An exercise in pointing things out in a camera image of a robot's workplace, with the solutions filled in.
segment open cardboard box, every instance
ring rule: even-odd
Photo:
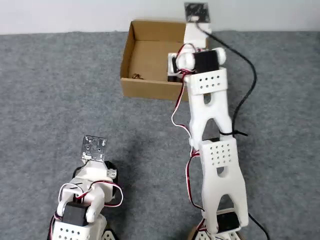
[[[176,100],[180,82],[168,82],[168,53],[184,43],[186,23],[134,20],[130,24],[121,64],[123,95]],[[139,75],[142,79],[133,78]],[[187,101],[187,91],[182,99]]]

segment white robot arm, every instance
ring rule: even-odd
[[[248,225],[249,217],[246,186],[239,167],[237,141],[233,137],[232,121],[228,110],[227,70],[221,67],[226,61],[226,53],[223,48],[202,51],[192,51],[189,48],[175,55],[169,53],[168,56],[168,70],[184,73],[181,92],[186,84],[191,114],[189,131],[185,128],[189,133],[192,149],[190,160],[200,157],[202,164],[203,207],[195,205],[190,197],[190,161],[186,168],[190,201],[201,209],[203,216],[195,239],[202,239],[201,236],[204,235],[212,239],[239,239],[236,232]],[[205,102],[204,95],[210,95],[209,102]],[[203,140],[203,133],[209,119],[214,119],[220,136]],[[230,196],[233,208],[218,210],[224,195]]]
[[[107,140],[85,135],[81,149],[84,165],[73,173],[70,182],[62,185],[58,206],[51,220],[49,240],[115,240],[107,220],[100,213],[104,207],[118,207],[123,201],[122,189],[117,185],[118,171],[104,161]],[[109,202],[121,193],[117,204]]]

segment white wall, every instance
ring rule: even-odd
[[[0,0],[0,34],[127,31],[133,19],[185,19],[206,0]],[[320,30],[320,0],[207,0],[213,30]]]

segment gray carpet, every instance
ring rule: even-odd
[[[217,34],[256,65],[258,84],[236,127],[248,208],[273,240],[320,234],[320,34]],[[104,214],[121,240],[184,240],[201,220],[188,201],[187,134],[174,103],[123,97],[126,33],[0,36],[0,239],[43,240],[60,186],[81,164],[84,134],[108,138],[123,205]],[[228,52],[230,112],[251,84],[249,67]],[[177,122],[188,123],[183,103]],[[212,124],[207,130],[216,133]],[[191,166],[201,201],[202,171]],[[264,240],[253,223],[247,240]]]

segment black cable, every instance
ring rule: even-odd
[[[269,233],[267,232],[267,230],[250,214],[249,212],[249,218],[251,218],[251,220],[259,227],[261,228],[261,230],[264,232],[266,239],[270,240],[270,236]]]
[[[252,69],[252,73],[253,73],[253,81],[251,84],[250,89],[248,90],[248,92],[244,95],[244,97],[242,98],[242,100],[239,102],[238,106],[235,108],[233,116],[232,116],[232,135],[234,136],[235,134],[242,134],[244,136],[246,136],[247,134],[237,131],[235,130],[235,125],[236,125],[236,118],[238,116],[239,110],[241,108],[241,106],[244,104],[244,102],[247,100],[247,98],[250,96],[250,94],[252,93],[252,91],[254,90],[256,84],[257,84],[257,71],[256,68],[254,66],[254,64],[248,59],[246,58],[244,55],[242,55],[240,52],[238,52],[237,50],[235,50],[233,47],[229,46],[228,44],[226,44],[224,41],[222,41],[221,39],[217,38],[216,36],[212,35],[209,32],[206,32],[205,30],[201,29],[199,24],[197,22],[195,22],[196,27],[203,32],[204,34],[206,34],[208,37],[210,37],[211,39],[217,41],[218,43],[220,43],[222,46],[224,46],[225,48],[229,49],[231,52],[233,52],[234,54],[238,55],[239,57],[241,57],[243,60],[245,60],[251,67]],[[266,239],[270,240],[270,236],[269,233],[267,232],[267,230],[249,213],[249,217],[250,219],[265,233]]]
[[[89,161],[86,161],[86,163],[82,166],[78,166],[74,171],[73,171],[73,174],[72,174],[72,178],[75,178],[76,174],[77,174],[77,171],[79,171],[80,169],[82,169],[85,165],[87,165]]]
[[[244,102],[247,100],[247,98],[250,96],[250,94],[252,93],[252,91],[254,90],[256,84],[257,84],[257,72],[256,72],[256,68],[254,66],[254,64],[248,59],[246,58],[244,55],[242,55],[240,52],[238,52],[237,50],[235,50],[233,47],[229,46],[228,44],[226,44],[224,41],[222,41],[221,39],[217,38],[216,36],[212,35],[211,33],[203,30],[200,28],[199,24],[197,22],[195,22],[196,27],[203,32],[204,34],[206,34],[208,37],[210,37],[211,39],[217,41],[218,43],[220,43],[222,46],[224,46],[225,48],[229,49],[231,52],[233,52],[234,54],[238,55],[239,57],[241,57],[243,60],[245,60],[251,67],[252,72],[253,72],[253,81],[251,84],[250,89],[248,90],[248,92],[244,95],[244,97],[242,98],[242,100],[239,102],[238,106],[235,108],[234,112],[233,112],[233,116],[232,116],[232,135],[235,136],[235,134],[239,134],[241,132],[235,130],[235,125],[236,125],[236,118],[238,115],[238,112],[241,108],[241,106],[244,104]]]

